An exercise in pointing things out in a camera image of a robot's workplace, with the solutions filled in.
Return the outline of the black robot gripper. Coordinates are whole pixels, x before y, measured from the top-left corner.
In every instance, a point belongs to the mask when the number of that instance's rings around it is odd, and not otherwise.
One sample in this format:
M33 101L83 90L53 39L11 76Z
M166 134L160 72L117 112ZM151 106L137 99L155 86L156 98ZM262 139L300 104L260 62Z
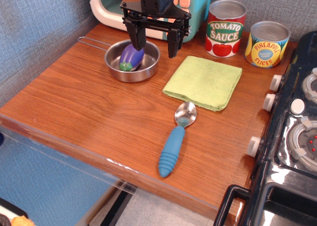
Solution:
M123 23L133 47L140 51L146 43L146 29L167 32L168 56L174 58L183 39L191 31L191 14L178 8L174 0L123 0Z

